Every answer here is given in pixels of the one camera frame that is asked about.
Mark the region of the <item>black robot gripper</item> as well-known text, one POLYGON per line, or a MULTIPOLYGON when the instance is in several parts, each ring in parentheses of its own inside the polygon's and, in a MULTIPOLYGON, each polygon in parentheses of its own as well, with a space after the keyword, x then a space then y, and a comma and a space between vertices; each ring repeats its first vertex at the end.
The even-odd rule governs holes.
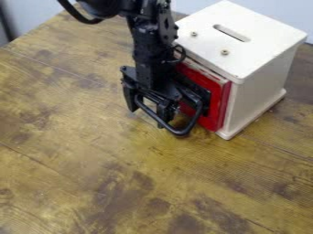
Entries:
MULTIPOLYGON (((160 90, 177 75, 173 42, 178 38, 170 0, 121 0, 121 14, 126 17, 134 39, 136 67, 121 69, 123 97, 129 110, 140 109, 144 101, 138 90, 160 90)), ((157 104, 157 115, 170 123, 178 104, 165 99, 157 104)))

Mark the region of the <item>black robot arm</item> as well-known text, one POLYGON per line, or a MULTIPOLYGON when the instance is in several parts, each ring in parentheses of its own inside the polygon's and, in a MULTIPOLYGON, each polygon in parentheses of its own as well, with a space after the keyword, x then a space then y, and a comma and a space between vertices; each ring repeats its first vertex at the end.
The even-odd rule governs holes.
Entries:
POLYGON ((101 23, 123 16, 134 40, 133 67, 122 67, 123 96, 129 109, 144 110, 170 132, 170 125, 182 95, 174 78, 178 75, 176 49, 178 26, 173 19, 170 0, 78 0, 94 16, 87 23, 101 23))

